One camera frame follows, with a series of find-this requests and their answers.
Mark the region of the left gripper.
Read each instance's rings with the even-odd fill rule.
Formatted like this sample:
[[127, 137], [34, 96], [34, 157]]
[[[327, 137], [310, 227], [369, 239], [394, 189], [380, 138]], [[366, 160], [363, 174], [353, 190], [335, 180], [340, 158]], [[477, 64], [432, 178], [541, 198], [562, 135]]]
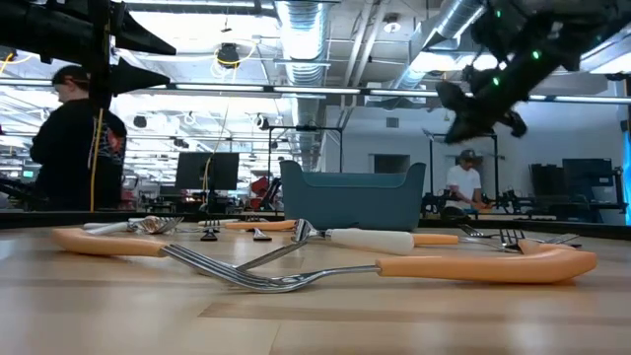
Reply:
[[109, 108], [112, 95], [167, 85], [170, 78], [135, 67], [120, 58], [110, 69], [110, 37], [122, 49], [176, 55], [176, 49], [140, 25], [121, 3], [109, 0], [66, 0], [58, 11], [67, 16], [61, 35], [61, 58], [84, 65], [91, 74], [90, 99]]

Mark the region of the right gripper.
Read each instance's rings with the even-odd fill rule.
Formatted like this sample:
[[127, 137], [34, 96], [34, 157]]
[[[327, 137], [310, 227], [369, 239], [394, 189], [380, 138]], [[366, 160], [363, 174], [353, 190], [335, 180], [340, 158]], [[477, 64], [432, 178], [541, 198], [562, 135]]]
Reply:
[[528, 99], [530, 77], [526, 72], [515, 71], [511, 66], [504, 72], [498, 68], [477, 70], [467, 65], [462, 70], [462, 78], [469, 84], [472, 98], [452, 82], [442, 81], [436, 85], [442, 105], [455, 111], [454, 122], [445, 136], [447, 144], [492, 134], [497, 122], [509, 126], [515, 137], [526, 134], [526, 123], [513, 110], [516, 102]]

